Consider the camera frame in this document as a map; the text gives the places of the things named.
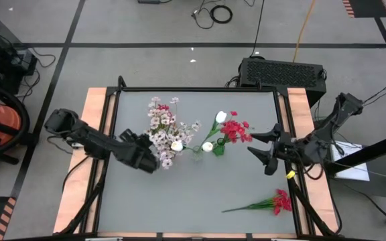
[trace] table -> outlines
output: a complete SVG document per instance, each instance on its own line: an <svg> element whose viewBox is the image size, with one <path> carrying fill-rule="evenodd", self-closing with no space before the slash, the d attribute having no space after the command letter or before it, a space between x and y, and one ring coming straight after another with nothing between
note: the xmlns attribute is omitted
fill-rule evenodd
<svg viewBox="0 0 386 241"><path fill-rule="evenodd" d="M91 127L98 129L101 122L101 116L103 113L103 105L105 101L105 96L107 93L106 88L89 88L86 101L84 103L84 109L81 119L88 123ZM291 116L294 124L294 131L296 132L297 137L304 137L310 131L314 129L314 124L312 121L312 116L310 114L308 100L306 98L306 92L303 88L290 88L288 89L288 100L291 108ZM113 109L115 98L110 98L109 101L109 110ZM285 109L285 103L282 96L279 97L279 105L281 108L283 126L285 130L289 129L289 121L287 118L287 113ZM109 133L111 117L113 113L109 111L107 113L106 122L103 123L104 133ZM73 168L79 161L84 158L83 150L76 150L71 158L70 169ZM103 162L99 162L97 166L97 173L100 173L103 166ZM68 179L62 194L62 199L60 202L60 207L58 215L56 218L56 223L54 226L54 232L59 232L69 221L76 215L77 211L80 209L81 205L84 203L86 196L86 191L88 187L88 181L90 177L90 170L92 169L92 161L87 161L82 166L80 166ZM317 176L320 172L319 167L313 168L310 173L312 176ZM330 197L330 192L328 189L328 183L325 175L319 180L314 181L305 177L306 187L308 189L308 197L310 203L315 208L317 213L323 219L324 222L332 230L337 229L336 217L334 215L334 209L332 205L332 200ZM86 232L92 232L92 224L94 222L95 212L96 212L96 203L95 200L91 209L89 210L88 219L86 222ZM302 233L308 234L308 225L306 221L306 216L302 205L298 202L299 205L299 215L302 227ZM99 236L123 236L123 237L156 237L156 233L143 233L143 232L118 232L118 233L100 233ZM186 233L163 233L163 237L179 237L179 238L189 238L189 237L204 237L204 238L245 238L246 234L186 234ZM295 238L296 234L253 234L253 238Z"/></svg>

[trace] glass vase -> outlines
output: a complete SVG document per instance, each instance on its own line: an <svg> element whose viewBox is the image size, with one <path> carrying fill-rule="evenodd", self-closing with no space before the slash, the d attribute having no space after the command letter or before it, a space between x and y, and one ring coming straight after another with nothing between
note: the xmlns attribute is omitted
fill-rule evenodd
<svg viewBox="0 0 386 241"><path fill-rule="evenodd" d="M214 148L212 149L212 152L216 155L216 157L224 155L224 150L226 141L224 138L219 138L217 140L217 143L214 145Z"/></svg>

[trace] red flower bouquet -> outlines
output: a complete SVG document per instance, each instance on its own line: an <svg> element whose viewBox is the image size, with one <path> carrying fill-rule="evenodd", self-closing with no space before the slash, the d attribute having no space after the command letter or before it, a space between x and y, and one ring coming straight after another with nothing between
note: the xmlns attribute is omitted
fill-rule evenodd
<svg viewBox="0 0 386 241"><path fill-rule="evenodd" d="M232 212L237 210L272 210L277 216L281 210L292 211L292 201L284 190L277 189L277 194L256 204L251 204L241 208L234 208L222 212Z"/></svg>
<svg viewBox="0 0 386 241"><path fill-rule="evenodd" d="M230 119L226 120L227 113L223 111L217 113L210 132L198 148L199 151L212 151L216 156L220 156L224 154L224 145L226 143L236 143L238 140L241 142L253 141L252 136L249 134L249 123L247 121L239 123L232 120L234 116L238 116L236 111L230 111L230 115ZM222 133L224 136L218 138L217 141L206 142L206 140L217 133Z"/></svg>

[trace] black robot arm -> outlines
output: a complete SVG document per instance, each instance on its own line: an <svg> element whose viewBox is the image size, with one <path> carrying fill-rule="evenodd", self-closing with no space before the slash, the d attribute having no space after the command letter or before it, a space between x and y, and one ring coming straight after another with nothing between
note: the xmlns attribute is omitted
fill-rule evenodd
<svg viewBox="0 0 386 241"><path fill-rule="evenodd" d="M248 147L248 150L264 164L266 175L275 173L278 159L300 165L300 167L322 164L334 140L333 134L351 115L360 114L362 110L363 102L361 100L351 94L341 93L336 98L333 112L306 137L293 140L289 133L283 132L280 124L276 124L268 133L252 134L254 139L265 143L271 142L270 150L262 151L252 147ZM288 179L288 184L321 233L324 236L335 236L336 233L322 221L293 178Z"/></svg>
<svg viewBox="0 0 386 241"><path fill-rule="evenodd" d="M53 111L44 125L49 133L84 146L84 152L96 159L105 159L112 152L115 158L135 169L153 173L159 163L151 153L147 135L137 136L126 129L114 140L78 119L78 115L66 109Z"/></svg>

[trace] yellow cable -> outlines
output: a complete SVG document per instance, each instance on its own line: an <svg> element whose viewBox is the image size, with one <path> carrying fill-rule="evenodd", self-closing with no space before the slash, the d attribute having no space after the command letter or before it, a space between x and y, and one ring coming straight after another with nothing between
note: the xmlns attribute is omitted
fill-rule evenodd
<svg viewBox="0 0 386 241"><path fill-rule="evenodd" d="M299 33L298 42L297 42L297 44L296 44L296 50L294 51L293 62L295 62L296 56L298 55L298 50L299 50L300 40L302 39L303 31L305 30L306 23L307 23L308 20L309 20L309 16L311 15L311 12L312 12L312 10L313 10L313 8L314 8L314 5L315 5L315 0L312 0L311 6L309 7L308 14L306 15L306 18L305 18L305 22L303 22L302 29L300 30L300 33Z"/></svg>

